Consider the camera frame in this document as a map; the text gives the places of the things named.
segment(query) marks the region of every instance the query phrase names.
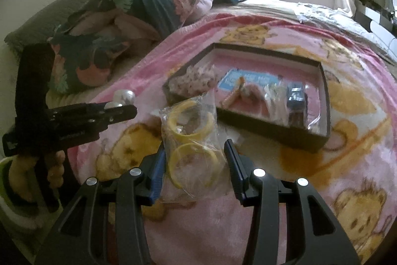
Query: metal bolt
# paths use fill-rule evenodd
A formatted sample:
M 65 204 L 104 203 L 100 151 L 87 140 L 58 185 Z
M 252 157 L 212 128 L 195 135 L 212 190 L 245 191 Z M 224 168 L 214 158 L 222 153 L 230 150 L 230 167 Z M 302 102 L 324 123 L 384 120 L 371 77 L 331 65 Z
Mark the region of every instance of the metal bolt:
M 297 182 L 300 186 L 303 186 L 303 187 L 305 187 L 309 184 L 309 181 L 306 180 L 305 178 L 299 178 Z
M 139 168 L 133 168 L 132 170 L 130 170 L 130 174 L 132 176 L 138 176 L 142 173 L 142 170 Z
M 88 186 L 94 186 L 97 182 L 98 182 L 97 178 L 94 177 L 88 178 L 86 181 Z
M 255 169 L 254 170 L 254 175 L 257 176 L 258 178 L 261 178 L 265 176 L 266 172 L 263 169 Z

